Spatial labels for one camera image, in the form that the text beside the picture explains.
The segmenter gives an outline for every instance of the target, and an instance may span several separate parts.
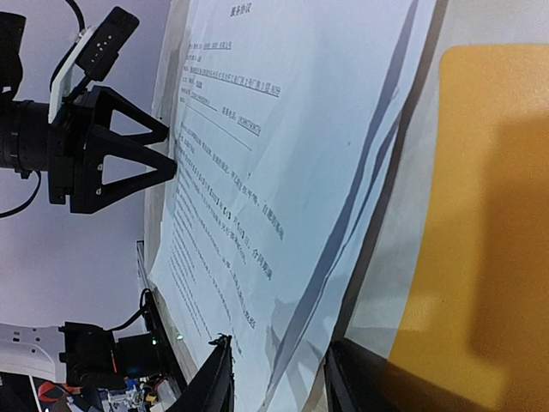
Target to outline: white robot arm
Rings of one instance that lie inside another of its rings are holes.
[[[66,365],[59,355],[65,337],[58,327],[23,328],[0,324],[0,371],[64,383]]]

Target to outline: black motor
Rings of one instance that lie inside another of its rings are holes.
[[[23,78],[19,57],[26,18],[0,12],[0,167],[26,179],[47,170],[48,105],[14,101]]]

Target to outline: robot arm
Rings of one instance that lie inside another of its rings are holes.
[[[0,324],[0,371],[64,383],[64,333],[58,327],[23,328]]]
[[[36,173],[39,184],[41,173],[48,172],[50,203],[66,204],[69,197],[71,213],[95,213],[175,176],[176,162],[147,147],[168,138],[164,124],[111,88],[87,90],[90,82],[105,80],[138,25],[134,15],[115,7],[97,27],[82,29],[55,72],[46,104],[15,100],[23,74],[19,49],[25,18],[0,12],[0,168],[13,169],[22,179]],[[84,77],[70,91],[76,66]],[[112,130],[114,112],[150,131],[118,134]],[[109,155],[151,170],[104,184],[103,163]],[[23,211],[37,192],[38,188],[22,206],[0,213],[0,218]]]

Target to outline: yellow panel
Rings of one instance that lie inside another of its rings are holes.
[[[549,410],[549,46],[441,63],[431,201],[381,383],[409,410]]]

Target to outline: white paper sheet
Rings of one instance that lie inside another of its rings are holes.
[[[301,410],[385,178],[434,0],[194,1],[151,280],[236,410]]]

